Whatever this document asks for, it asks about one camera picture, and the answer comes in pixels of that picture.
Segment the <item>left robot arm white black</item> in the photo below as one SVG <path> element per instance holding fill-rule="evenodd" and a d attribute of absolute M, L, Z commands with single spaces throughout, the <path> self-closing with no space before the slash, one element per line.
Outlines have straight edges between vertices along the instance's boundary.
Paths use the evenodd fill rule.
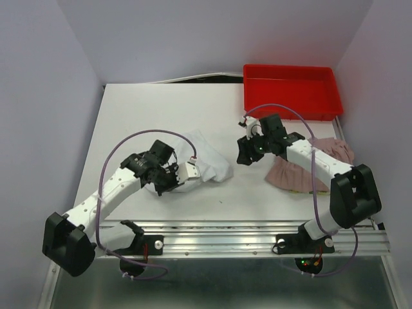
<path fill-rule="evenodd" d="M 128 260 L 122 253 L 147 255 L 144 230 L 124 220 L 104 236 L 99 230 L 100 222 L 146 185 L 154 185 L 158 195 L 183 185 L 188 180 L 183 173 L 194 171 L 195 166 L 170 164 L 174 155 L 174 149 L 160 140 L 155 140 L 147 151 L 129 155 L 109 179 L 100 178 L 98 189 L 82 203 L 64 214 L 54 212 L 48 216 L 42 253 L 73 277 L 85 273 L 98 254 L 115 256 L 137 267 L 141 274 L 147 261 Z"/>

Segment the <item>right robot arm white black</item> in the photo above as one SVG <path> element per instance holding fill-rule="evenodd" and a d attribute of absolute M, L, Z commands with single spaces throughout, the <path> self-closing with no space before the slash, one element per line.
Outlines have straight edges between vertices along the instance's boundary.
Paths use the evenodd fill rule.
<path fill-rule="evenodd" d="M 308 171 L 330 191 L 329 209 L 316 212 L 315 218 L 307 221 L 296 236 L 301 250 L 311 251 L 318 246 L 319 239 L 351 228 L 381 211 L 375 179 L 367 165 L 344 163 L 316 148 L 313 138 L 287 133 L 277 114 L 261 119 L 245 116 L 239 125 L 246 134 L 237 141 L 238 164 L 251 165 L 271 153 Z"/>

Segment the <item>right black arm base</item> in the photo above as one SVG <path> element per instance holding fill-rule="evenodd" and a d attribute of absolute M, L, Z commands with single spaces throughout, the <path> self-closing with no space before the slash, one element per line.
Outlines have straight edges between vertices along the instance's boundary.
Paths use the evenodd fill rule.
<path fill-rule="evenodd" d="M 316 276 L 323 268 L 323 256 L 333 254 L 335 247 L 331 236 L 313 240 L 302 224 L 295 233 L 277 234 L 271 251 L 278 256 L 296 255 L 295 264 L 298 270 Z"/>

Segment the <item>white skirt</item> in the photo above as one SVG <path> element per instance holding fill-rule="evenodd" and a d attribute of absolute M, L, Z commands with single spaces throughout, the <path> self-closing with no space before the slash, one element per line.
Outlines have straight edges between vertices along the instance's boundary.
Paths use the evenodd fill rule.
<path fill-rule="evenodd" d="M 170 193 L 187 193 L 204 183 L 222 183 L 234 176 L 233 167 L 229 161 L 208 143 L 199 129 L 173 136 L 174 139 L 168 145 L 174 148 L 178 164 L 186 162 L 193 155 L 193 149 L 184 137 L 196 148 L 196 166 L 200 177 L 185 182 Z"/>

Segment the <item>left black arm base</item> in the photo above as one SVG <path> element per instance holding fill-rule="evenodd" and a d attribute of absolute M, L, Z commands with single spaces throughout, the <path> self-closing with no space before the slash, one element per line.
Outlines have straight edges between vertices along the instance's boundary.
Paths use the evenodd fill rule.
<path fill-rule="evenodd" d="M 130 220 L 123 220 L 116 239 L 115 256 L 120 256 L 119 267 L 124 277 L 131 280 L 152 280 L 165 276 L 168 269 L 162 265 L 151 265 L 149 256 L 163 254 L 164 237 L 146 235 L 142 227 Z"/>

